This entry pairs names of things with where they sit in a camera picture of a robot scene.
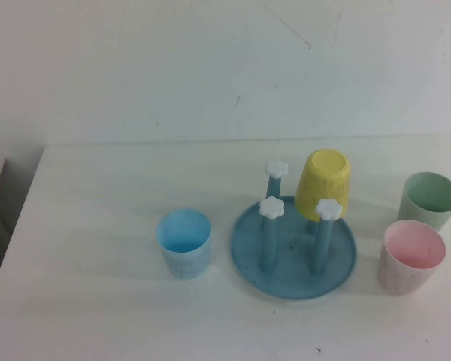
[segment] yellow cup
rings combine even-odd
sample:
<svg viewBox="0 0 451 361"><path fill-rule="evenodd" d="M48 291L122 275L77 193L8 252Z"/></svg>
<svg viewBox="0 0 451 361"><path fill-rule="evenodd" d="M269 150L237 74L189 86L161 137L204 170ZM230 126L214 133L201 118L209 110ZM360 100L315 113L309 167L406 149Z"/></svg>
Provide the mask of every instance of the yellow cup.
<svg viewBox="0 0 451 361"><path fill-rule="evenodd" d="M335 199L347 212L351 165L341 152L319 149L309 155L295 194L295 207L307 219L319 222L316 206L320 199Z"/></svg>

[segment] pink cup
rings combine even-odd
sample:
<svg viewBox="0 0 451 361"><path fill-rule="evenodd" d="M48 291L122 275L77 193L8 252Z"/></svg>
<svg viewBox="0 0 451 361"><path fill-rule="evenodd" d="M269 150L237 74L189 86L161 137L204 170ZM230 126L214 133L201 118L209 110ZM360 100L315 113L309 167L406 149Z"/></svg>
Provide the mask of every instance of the pink cup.
<svg viewBox="0 0 451 361"><path fill-rule="evenodd" d="M399 220L384 233L379 282L393 295L420 288L446 256L446 245L433 228L416 220Z"/></svg>

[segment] table surface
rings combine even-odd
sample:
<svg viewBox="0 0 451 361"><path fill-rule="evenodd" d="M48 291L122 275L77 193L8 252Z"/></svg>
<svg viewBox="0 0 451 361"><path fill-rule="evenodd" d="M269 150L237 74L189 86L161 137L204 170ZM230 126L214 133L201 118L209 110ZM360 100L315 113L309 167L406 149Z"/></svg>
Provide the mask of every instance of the table surface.
<svg viewBox="0 0 451 361"><path fill-rule="evenodd" d="M266 296L244 281L229 245L264 194L264 164L289 163L294 194L320 147L350 158L352 277L310 301ZM446 259L410 296L376 273L404 180L451 178L451 136L47 147L0 271L0 360L451 359L451 219ZM169 211L213 225L211 263L173 278L154 238Z"/></svg>

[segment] white wall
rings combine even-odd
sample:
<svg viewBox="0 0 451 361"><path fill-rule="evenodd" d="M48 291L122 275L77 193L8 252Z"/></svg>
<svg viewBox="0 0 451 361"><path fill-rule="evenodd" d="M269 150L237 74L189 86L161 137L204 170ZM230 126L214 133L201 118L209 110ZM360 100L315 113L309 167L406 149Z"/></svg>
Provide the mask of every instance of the white wall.
<svg viewBox="0 0 451 361"><path fill-rule="evenodd" d="M9 226L43 144L435 132L451 0L0 0Z"/></svg>

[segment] cup rim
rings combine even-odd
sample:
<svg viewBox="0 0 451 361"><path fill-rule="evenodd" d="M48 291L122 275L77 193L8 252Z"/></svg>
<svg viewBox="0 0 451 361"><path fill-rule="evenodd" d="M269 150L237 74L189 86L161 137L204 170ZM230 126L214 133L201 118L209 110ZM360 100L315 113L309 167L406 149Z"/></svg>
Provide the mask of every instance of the cup rim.
<svg viewBox="0 0 451 361"><path fill-rule="evenodd" d="M193 250L188 250L187 252L175 252L173 250L169 250L168 248L164 247L162 245L162 242L159 240L159 228L161 227L162 223L165 221L165 219L167 217L170 217L171 215L175 214L175 213L179 213L179 212L183 212L183 211L192 211L193 213L199 214L201 216L203 216L205 218L205 220L207 221L207 224L209 226L209 230L207 233L207 237L204 237L204 241L201 243L200 246L198 246L197 248L194 248ZM172 253L177 253L177 254L188 254L191 252L196 252L197 250L201 249L203 246L206 245L206 243L210 240L210 235L212 234L212 223L210 222L210 219L208 216L206 216L203 212L198 211L197 209L194 208L178 208L178 209L174 209L173 211L167 213L165 216L163 216L160 221L157 223L156 226L156 242L159 244L159 246L163 249L166 250L168 252L172 252Z"/></svg>
<svg viewBox="0 0 451 361"><path fill-rule="evenodd" d="M421 207L420 205L418 205L417 203L415 203L415 201L413 201L413 200L411 199L411 197L409 197L409 195L407 194L407 191L406 191L406 185L407 185L407 183L408 183L413 177L416 177L416 176L421 175L421 174L432 174L432 175L434 175L435 177L440 177L440 178L445 179L446 181L448 181L448 182L451 184L451 180L450 180L448 177L445 177L445 176L442 175L442 174L435 173L435 172L433 172L433 171L419 171L419 172L417 172L417 173L414 173L414 174L410 175L410 176L406 179L406 181L404 182L404 186L403 186L403 194L404 194L404 196L407 198L407 200L410 201L410 202L411 202L413 205L415 205L417 208L420 208L422 211L425 211L425 212L428 212L428 213L431 213L431 214L445 214L445 213L451 212L451 209L448 209L447 211L443 211L443 212L431 211L431 210L429 210L429 209L426 209L426 208L424 208L424 207Z"/></svg>
<svg viewBox="0 0 451 361"><path fill-rule="evenodd" d="M444 248L444 255L443 258L441 259L441 261L437 264L437 265L433 265L432 267L428 267L428 268L417 268L417 267L411 267L410 265L407 265L406 263L401 262L397 257L395 257L388 249L388 247L386 246L386 233L395 225L397 225L398 223L415 223L416 225L420 225L423 226L427 229L429 229L430 231L434 232L437 236L439 236L440 242L443 245ZM396 220L395 222L391 223L388 228L386 228L386 231L384 231L384 236L383 236L383 247L384 250L391 256L391 258L394 259L394 261L399 262L400 264L402 264L404 267L408 267L410 269L415 269L415 270L420 270L420 271L427 271L429 269L433 269L438 267L446 258L446 242L444 242L443 237L441 237L441 235L439 234L439 232L434 229L433 227L431 227L430 225L423 223L423 222L419 222L418 220Z"/></svg>

